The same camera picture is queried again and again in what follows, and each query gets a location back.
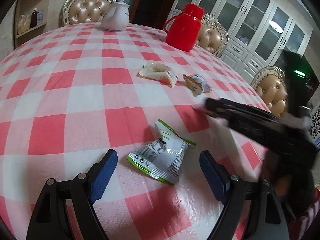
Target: blue gripper pad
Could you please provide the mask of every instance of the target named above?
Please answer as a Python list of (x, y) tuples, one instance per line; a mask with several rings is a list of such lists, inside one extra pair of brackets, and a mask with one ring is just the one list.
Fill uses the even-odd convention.
[(118, 164), (118, 155), (115, 150), (108, 150), (99, 163), (92, 165), (88, 171), (89, 202), (93, 205), (102, 195)]
[(230, 189), (229, 173), (223, 165), (214, 160), (208, 151), (200, 153), (199, 162), (214, 197), (226, 205), (228, 202), (227, 191)]

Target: red pitcher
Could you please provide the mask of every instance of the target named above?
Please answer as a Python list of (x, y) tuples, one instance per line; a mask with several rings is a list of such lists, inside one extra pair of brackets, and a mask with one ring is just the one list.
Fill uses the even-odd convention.
[[(192, 50), (201, 28), (203, 14), (204, 10), (201, 7), (188, 3), (181, 14), (173, 16), (163, 25), (163, 29), (167, 33), (165, 41), (177, 49)], [(167, 31), (166, 26), (173, 19), (175, 21)]]

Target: chair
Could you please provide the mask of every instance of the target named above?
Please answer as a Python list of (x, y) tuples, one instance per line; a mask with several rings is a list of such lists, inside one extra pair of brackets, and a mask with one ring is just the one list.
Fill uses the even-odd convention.
[(277, 116), (287, 112), (288, 94), (283, 79), (283, 70), (275, 66), (267, 66), (260, 69), (251, 82), (251, 86), (271, 113)]
[(228, 32), (218, 22), (218, 19), (208, 14), (204, 15), (196, 44), (220, 57), (226, 49), (228, 41)]
[(62, 8), (63, 25), (98, 22), (116, 0), (67, 0)]

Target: red and white tablecloth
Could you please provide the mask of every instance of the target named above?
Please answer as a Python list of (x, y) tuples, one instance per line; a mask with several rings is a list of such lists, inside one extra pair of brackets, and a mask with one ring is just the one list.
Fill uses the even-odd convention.
[[(0, 216), (18, 240), (26, 238), (46, 180), (87, 172), (109, 148), (119, 163), (94, 209), (111, 240), (206, 240), (223, 206), (200, 170), (202, 150), (230, 173), (257, 179), (263, 147), (192, 106), (208, 96), (267, 110), (261, 98), (217, 57), (198, 46), (183, 52), (161, 36), (163, 31), (139, 25), (119, 33), (103, 31), (100, 23), (70, 25), (28, 41), (2, 61)], [(180, 82), (172, 89), (138, 77), (146, 61), (170, 66)], [(182, 74), (199, 74), (212, 92), (194, 97)], [(158, 137), (158, 118), (197, 143), (188, 149), (174, 187), (126, 160), (131, 150)], [(240, 239), (244, 217), (234, 239)]]

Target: glass door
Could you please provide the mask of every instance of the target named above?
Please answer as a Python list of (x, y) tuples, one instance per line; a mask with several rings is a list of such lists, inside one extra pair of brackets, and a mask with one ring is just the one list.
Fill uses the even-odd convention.
[(249, 50), (261, 32), (272, 6), (270, 0), (249, 0), (231, 38)]
[(215, 17), (225, 27), (229, 35), (235, 28), (247, 3), (248, 0), (226, 0), (225, 2), (221, 2), (215, 13)]
[(291, 51), (294, 53), (300, 53), (300, 48), (308, 43), (308, 36), (299, 28), (299, 26), (292, 22), (290, 30), (288, 31), (287, 36), (284, 38), (284, 41), (281, 44), (280, 49), (272, 60), (272, 65), (279, 67), (284, 70), (285, 60), (283, 51)]
[(263, 63), (268, 64), (278, 51), (281, 42), (283, 41), (292, 18), (289, 17), (283, 10), (275, 6), (273, 8), (274, 14), (271, 12), (261, 35), (262, 39), (258, 38), (252, 50), (254, 55)]

